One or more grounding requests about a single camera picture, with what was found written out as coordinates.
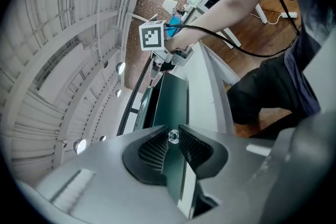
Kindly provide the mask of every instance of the wall light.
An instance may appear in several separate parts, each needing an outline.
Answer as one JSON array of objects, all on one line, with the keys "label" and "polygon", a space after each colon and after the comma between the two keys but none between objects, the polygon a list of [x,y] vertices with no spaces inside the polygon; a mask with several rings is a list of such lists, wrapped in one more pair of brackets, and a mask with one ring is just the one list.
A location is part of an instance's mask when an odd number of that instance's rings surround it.
[{"label": "wall light", "polygon": [[74,151],[76,154],[82,153],[86,148],[86,140],[85,139],[80,139],[74,142]]},{"label": "wall light", "polygon": [[117,90],[115,94],[116,97],[119,97],[121,95],[121,90]]},{"label": "wall light", "polygon": [[115,68],[119,75],[121,75],[124,72],[126,64],[124,62],[120,62],[117,64],[117,67]]}]

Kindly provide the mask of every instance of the white ceiling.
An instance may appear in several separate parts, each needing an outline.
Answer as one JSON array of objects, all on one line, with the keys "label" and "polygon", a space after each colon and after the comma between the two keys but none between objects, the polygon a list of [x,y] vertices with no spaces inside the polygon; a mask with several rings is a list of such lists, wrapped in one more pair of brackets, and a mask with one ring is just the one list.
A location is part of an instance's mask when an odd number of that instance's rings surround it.
[{"label": "white ceiling", "polygon": [[103,109],[123,88],[116,64],[136,1],[12,0],[0,28],[0,113],[17,178],[34,185],[75,155],[74,141],[99,141]]}]

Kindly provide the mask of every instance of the human arm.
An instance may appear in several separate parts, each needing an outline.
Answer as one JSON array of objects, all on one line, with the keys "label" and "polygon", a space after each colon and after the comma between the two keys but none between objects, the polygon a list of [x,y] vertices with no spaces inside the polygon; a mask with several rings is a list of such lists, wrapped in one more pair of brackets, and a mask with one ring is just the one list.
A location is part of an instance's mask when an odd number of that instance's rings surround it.
[{"label": "human arm", "polygon": [[[258,4],[259,0],[221,0],[191,25],[200,26],[218,32],[230,27],[245,18]],[[177,35],[166,42],[166,48],[174,51],[185,49],[208,34],[195,29],[182,29]]]}]

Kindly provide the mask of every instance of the dark t-shirt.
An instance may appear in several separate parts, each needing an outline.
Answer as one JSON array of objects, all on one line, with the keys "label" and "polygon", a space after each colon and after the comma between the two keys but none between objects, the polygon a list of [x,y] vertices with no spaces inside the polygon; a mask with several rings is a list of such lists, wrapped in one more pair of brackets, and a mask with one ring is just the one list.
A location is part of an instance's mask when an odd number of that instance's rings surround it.
[{"label": "dark t-shirt", "polygon": [[316,40],[307,34],[305,28],[303,16],[306,14],[306,11],[302,10],[302,5],[300,4],[303,3],[304,6],[306,1],[298,0],[298,2],[302,16],[302,30],[294,45],[286,51],[284,61],[298,91],[302,107],[309,116],[319,112],[320,106],[302,72],[318,52],[320,45]]}]

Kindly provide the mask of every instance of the wooden floor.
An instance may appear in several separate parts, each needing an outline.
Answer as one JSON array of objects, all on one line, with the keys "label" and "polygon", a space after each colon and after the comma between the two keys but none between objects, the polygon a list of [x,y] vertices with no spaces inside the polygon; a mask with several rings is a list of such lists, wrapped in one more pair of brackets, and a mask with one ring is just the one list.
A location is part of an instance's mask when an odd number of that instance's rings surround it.
[{"label": "wooden floor", "polygon": [[[290,12],[298,13],[295,23],[299,26],[301,20],[297,2],[284,1]],[[279,0],[261,0],[260,5],[270,23],[274,23],[279,14],[284,12]],[[259,18],[252,15],[247,16],[237,25],[230,27],[230,30],[240,41],[242,48],[262,55],[271,54],[287,47],[296,36],[288,19],[280,18],[276,25],[271,25],[263,24]],[[203,39],[203,43],[208,45],[229,64],[240,77],[259,67],[264,60],[263,58],[246,55],[236,49],[230,49],[223,41],[215,37],[207,37]],[[289,111],[284,109],[262,109],[259,125],[246,126],[236,124],[236,133],[243,137],[252,136],[289,113]]]}]

